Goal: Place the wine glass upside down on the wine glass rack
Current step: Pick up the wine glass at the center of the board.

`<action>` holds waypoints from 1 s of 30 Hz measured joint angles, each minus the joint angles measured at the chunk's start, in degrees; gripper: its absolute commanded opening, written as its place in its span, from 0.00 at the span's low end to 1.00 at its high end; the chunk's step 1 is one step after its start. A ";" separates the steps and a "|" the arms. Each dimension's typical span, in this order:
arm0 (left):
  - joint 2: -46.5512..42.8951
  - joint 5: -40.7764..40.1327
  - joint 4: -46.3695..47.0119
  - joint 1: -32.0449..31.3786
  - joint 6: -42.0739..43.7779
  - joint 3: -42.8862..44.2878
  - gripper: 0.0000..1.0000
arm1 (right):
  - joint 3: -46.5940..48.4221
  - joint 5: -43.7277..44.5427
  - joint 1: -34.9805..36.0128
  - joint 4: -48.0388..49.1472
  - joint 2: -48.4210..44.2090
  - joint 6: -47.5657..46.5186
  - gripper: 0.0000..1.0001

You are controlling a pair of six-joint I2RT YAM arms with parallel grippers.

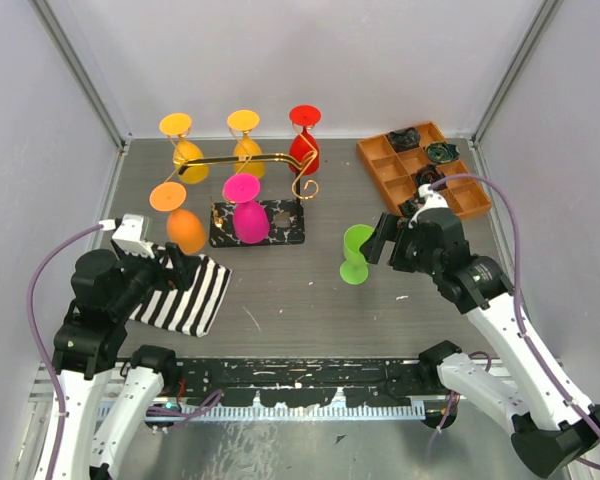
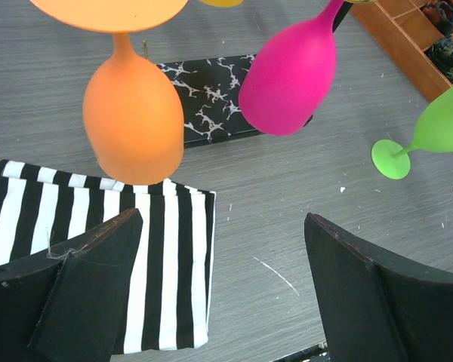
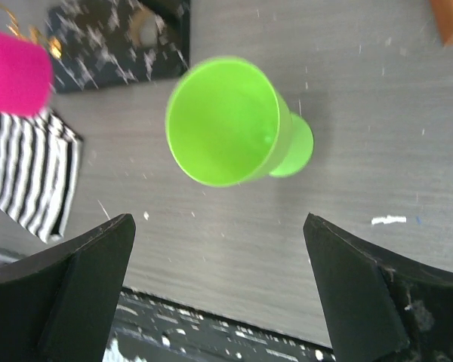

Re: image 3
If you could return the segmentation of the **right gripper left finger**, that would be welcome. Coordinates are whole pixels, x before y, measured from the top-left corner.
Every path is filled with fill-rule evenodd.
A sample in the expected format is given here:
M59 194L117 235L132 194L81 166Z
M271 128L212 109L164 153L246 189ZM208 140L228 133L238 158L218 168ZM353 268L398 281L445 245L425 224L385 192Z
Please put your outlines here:
M101 361L135 232L121 214L0 266L0 361Z

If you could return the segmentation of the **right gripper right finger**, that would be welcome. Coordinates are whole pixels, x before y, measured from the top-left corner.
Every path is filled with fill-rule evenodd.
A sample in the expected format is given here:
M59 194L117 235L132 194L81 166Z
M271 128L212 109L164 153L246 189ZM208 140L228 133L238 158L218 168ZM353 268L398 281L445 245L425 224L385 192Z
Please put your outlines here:
M453 272L309 214L304 238L338 361L453 361Z

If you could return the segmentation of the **green plastic wine glass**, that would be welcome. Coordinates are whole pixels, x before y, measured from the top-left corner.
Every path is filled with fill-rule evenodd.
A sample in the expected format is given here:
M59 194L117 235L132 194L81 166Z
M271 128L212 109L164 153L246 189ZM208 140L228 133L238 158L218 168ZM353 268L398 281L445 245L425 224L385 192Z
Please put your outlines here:
M314 150L308 123L241 57L209 58L178 81L166 107L165 134L180 169L217 188L292 176Z

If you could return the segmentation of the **pink plastic wine glass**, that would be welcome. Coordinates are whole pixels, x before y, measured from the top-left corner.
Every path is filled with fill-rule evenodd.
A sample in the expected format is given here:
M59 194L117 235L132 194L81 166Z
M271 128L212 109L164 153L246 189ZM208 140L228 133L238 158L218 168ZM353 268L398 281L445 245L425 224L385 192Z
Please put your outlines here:
M52 76L45 49L0 32L0 112L39 112L51 96Z

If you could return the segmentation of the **gold wine glass rack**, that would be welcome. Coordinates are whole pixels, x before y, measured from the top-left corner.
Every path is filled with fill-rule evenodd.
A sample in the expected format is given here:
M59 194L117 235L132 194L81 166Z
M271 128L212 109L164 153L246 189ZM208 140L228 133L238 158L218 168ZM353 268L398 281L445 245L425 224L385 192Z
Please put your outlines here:
M190 65L189 1L63 1L48 9L45 31L25 35L51 56L58 94L179 78Z

